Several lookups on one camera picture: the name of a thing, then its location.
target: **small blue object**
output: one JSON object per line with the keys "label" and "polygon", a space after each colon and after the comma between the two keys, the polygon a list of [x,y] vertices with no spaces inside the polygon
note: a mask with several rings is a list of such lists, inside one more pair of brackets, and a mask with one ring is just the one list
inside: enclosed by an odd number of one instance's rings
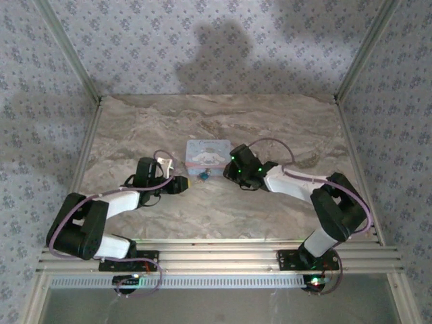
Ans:
{"label": "small blue object", "polygon": [[189,140],[186,146],[186,168],[190,176],[211,173],[222,176],[223,169],[231,161],[231,142],[228,140]]}
{"label": "small blue object", "polygon": [[202,181],[209,179],[209,177],[210,177],[209,172],[202,172],[198,175],[198,178],[200,178]]}

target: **enclosure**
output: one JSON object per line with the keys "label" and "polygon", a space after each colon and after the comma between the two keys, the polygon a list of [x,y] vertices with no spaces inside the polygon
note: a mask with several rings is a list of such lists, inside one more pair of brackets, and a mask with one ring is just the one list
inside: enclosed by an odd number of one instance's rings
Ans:
{"label": "enclosure", "polygon": [[[166,323],[431,321],[428,1],[0,7],[0,323],[136,322],[143,312]],[[232,149],[259,138],[288,144],[294,171],[343,173],[371,208],[373,227],[337,247],[345,278],[334,294],[308,297],[275,258],[319,226],[310,204],[212,175],[107,221],[106,232],[160,251],[165,281],[147,301],[117,297],[98,261],[46,249],[68,192],[117,188],[157,149],[186,176],[190,139]],[[251,149],[290,162],[279,143]]]}

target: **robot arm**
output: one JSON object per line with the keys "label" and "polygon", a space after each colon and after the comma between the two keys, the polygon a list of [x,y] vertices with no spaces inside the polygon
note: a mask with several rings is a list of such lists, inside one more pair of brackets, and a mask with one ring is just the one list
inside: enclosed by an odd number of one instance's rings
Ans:
{"label": "robot arm", "polygon": [[[125,211],[146,206],[151,196],[160,198],[161,194],[178,194],[185,191],[189,183],[188,179],[182,176],[172,177],[172,180],[160,189],[143,190],[166,182],[170,178],[171,164],[172,160],[141,158],[136,174],[126,180],[123,190],[93,198],[72,214],[55,238],[54,249],[83,260],[135,257],[134,241],[104,234],[106,220]],[[85,195],[76,192],[66,197],[47,235],[47,245],[69,212],[86,198]]]}
{"label": "robot arm", "polygon": [[321,226],[298,249],[298,257],[308,268],[337,243],[345,242],[367,218],[356,200],[329,185],[339,185],[359,197],[352,184],[340,173],[325,177],[289,170],[290,176],[287,176],[287,170],[277,163],[262,164],[245,144],[235,148],[230,155],[232,160],[223,175],[241,188],[279,192],[314,206]]}

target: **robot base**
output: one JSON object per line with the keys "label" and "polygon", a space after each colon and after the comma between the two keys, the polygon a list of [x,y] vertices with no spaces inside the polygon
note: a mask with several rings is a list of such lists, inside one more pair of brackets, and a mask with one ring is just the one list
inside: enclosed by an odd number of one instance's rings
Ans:
{"label": "robot base", "polygon": [[300,259],[299,250],[278,250],[276,256],[280,271],[339,270],[338,258],[332,250],[328,250],[323,256],[316,258],[312,265],[307,265]]}
{"label": "robot base", "polygon": [[[136,251],[134,258],[148,258],[159,262],[159,251]],[[105,260],[99,263],[99,271],[101,272],[156,272],[157,268],[154,264],[142,261],[132,262],[115,262]]]}

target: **black bracket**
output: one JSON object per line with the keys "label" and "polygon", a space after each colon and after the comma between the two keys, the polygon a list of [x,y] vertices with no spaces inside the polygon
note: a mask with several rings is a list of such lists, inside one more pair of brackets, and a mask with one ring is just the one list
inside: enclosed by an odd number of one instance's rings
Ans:
{"label": "black bracket", "polygon": [[332,250],[315,258],[313,264],[307,265],[301,258],[299,250],[278,250],[276,253],[280,271],[335,271],[339,270],[339,261]]}
{"label": "black bracket", "polygon": [[[138,286],[140,284],[140,279],[135,278],[132,275],[116,275],[113,277],[113,281],[111,282],[113,286],[117,286],[121,283],[121,286]],[[136,290],[136,288],[114,288],[114,290],[123,295],[131,294]]]}
{"label": "black bracket", "polygon": [[242,190],[255,191],[261,188],[269,191],[264,177],[277,163],[268,161],[262,164],[245,144],[237,146],[229,152],[229,155],[231,155],[231,161],[223,170],[225,178],[238,184]]}
{"label": "black bracket", "polygon": [[[134,258],[148,258],[159,262],[159,251],[136,251]],[[99,263],[99,271],[101,272],[156,272],[157,267],[150,262],[131,261],[131,262],[115,262],[105,260]]]}
{"label": "black bracket", "polygon": [[[335,172],[327,179],[348,189],[360,198],[360,195],[343,174]],[[335,202],[335,198],[339,198],[340,202]],[[314,189],[310,199],[324,232],[339,243],[346,242],[367,218],[365,210],[354,198],[329,184]]]}

